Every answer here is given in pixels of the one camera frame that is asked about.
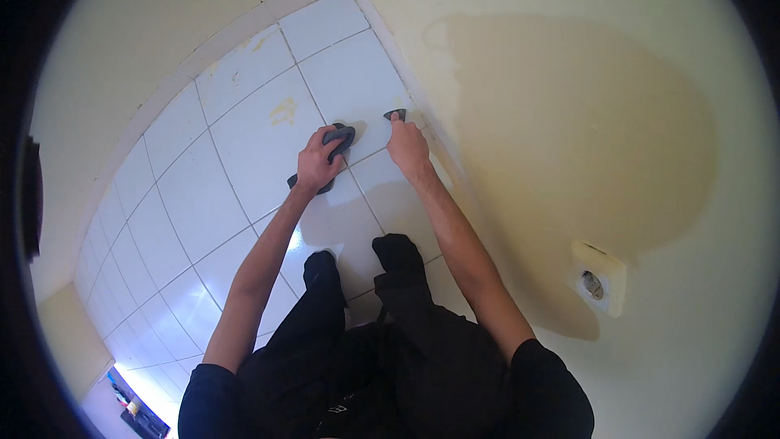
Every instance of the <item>cream wall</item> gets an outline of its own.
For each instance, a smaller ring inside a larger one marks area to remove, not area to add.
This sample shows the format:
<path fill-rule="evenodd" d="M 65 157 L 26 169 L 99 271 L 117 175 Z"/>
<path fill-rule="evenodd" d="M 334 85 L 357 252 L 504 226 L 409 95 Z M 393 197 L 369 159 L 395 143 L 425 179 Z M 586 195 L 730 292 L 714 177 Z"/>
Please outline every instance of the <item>cream wall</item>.
<path fill-rule="evenodd" d="M 705 435 L 778 274 L 778 122 L 728 0 L 369 1 L 594 435 Z M 566 282 L 572 239 L 627 265 L 618 319 Z"/>
<path fill-rule="evenodd" d="M 102 195 L 93 189 L 107 186 L 112 169 L 132 147 L 135 139 L 122 136 L 133 116 L 155 91 L 178 92 L 191 74 L 177 71 L 180 63 L 261 1 L 74 3 L 44 65 L 34 103 L 31 133 L 41 143 L 44 179 L 41 257 L 31 268 L 37 302 L 73 279 L 84 223 Z M 143 131 L 135 129 L 138 135 Z"/>
<path fill-rule="evenodd" d="M 73 284 L 38 305 L 49 350 L 73 397 L 80 402 L 114 359 L 103 345 Z"/>

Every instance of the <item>man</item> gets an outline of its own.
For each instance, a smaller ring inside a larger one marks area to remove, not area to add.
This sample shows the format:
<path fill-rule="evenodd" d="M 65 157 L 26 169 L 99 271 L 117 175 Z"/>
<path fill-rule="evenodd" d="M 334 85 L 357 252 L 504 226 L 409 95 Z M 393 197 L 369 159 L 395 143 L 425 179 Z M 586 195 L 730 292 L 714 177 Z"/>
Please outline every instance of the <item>man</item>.
<path fill-rule="evenodd" d="M 434 305 L 423 259 L 404 235 L 376 238 L 376 323 L 345 330 L 336 261 L 316 252 L 306 292 L 268 345 L 260 318 L 298 220 L 342 162 L 320 128 L 298 155 L 298 182 L 236 273 L 203 363 L 184 394 L 189 437 L 589 437 L 590 402 L 534 338 L 491 257 L 438 179 L 414 123 L 392 115 L 387 149 L 414 187 L 444 261 L 478 325 Z"/>

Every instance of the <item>yellow stain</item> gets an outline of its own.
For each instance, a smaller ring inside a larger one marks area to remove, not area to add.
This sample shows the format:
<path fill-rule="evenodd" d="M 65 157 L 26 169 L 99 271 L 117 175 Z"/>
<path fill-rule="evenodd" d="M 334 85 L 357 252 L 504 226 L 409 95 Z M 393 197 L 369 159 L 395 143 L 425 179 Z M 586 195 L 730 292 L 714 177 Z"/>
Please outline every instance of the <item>yellow stain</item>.
<path fill-rule="evenodd" d="M 290 125 L 295 123 L 295 110 L 298 108 L 298 102 L 293 100 L 292 97 L 287 97 L 276 108 L 268 114 L 270 117 L 271 125 L 275 126 L 281 124 L 284 121 L 288 121 Z"/>
<path fill-rule="evenodd" d="M 268 36 L 266 36 L 263 39 L 261 39 L 260 41 L 258 41 L 258 44 L 254 48 L 252 48 L 252 53 L 257 51 L 263 45 L 263 43 L 265 43 L 266 39 L 268 39 Z"/>

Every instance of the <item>floor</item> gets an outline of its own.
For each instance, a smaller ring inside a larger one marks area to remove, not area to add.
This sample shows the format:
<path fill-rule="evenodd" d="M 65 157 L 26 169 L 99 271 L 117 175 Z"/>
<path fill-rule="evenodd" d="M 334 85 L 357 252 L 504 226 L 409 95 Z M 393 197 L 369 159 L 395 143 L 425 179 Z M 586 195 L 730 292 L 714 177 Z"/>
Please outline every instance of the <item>floor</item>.
<path fill-rule="evenodd" d="M 319 0 L 198 75 L 133 147 L 92 219 L 75 286 L 116 368 L 169 425 L 239 264 L 322 125 L 356 128 L 348 167 L 301 218 L 255 348 L 303 294 L 303 262 L 320 249 L 337 255 L 353 320 L 374 319 L 382 268 L 370 243 L 388 232 L 417 244 L 434 300 L 473 319 L 385 150 L 382 114 L 400 107 L 425 125 L 354 0 Z"/>

